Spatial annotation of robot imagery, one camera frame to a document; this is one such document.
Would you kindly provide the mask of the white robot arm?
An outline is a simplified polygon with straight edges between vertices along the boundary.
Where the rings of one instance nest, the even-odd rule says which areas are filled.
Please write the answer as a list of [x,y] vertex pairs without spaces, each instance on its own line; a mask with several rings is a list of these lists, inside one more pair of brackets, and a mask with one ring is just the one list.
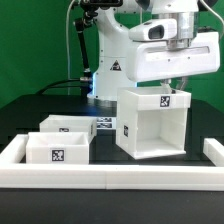
[[99,67],[89,96],[115,101],[140,82],[212,73],[220,67],[222,35],[198,25],[207,0],[124,0],[97,10]]

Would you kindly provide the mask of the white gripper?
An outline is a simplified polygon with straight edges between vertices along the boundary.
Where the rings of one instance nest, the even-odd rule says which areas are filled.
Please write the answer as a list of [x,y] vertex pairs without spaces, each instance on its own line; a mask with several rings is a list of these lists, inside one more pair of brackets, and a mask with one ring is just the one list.
[[216,72],[219,67],[217,32],[199,33],[190,47],[178,50],[169,50],[165,42],[133,42],[126,57],[126,75],[130,80],[162,80],[167,94],[173,91],[170,78],[181,77],[176,89],[183,91],[188,84],[186,76]]

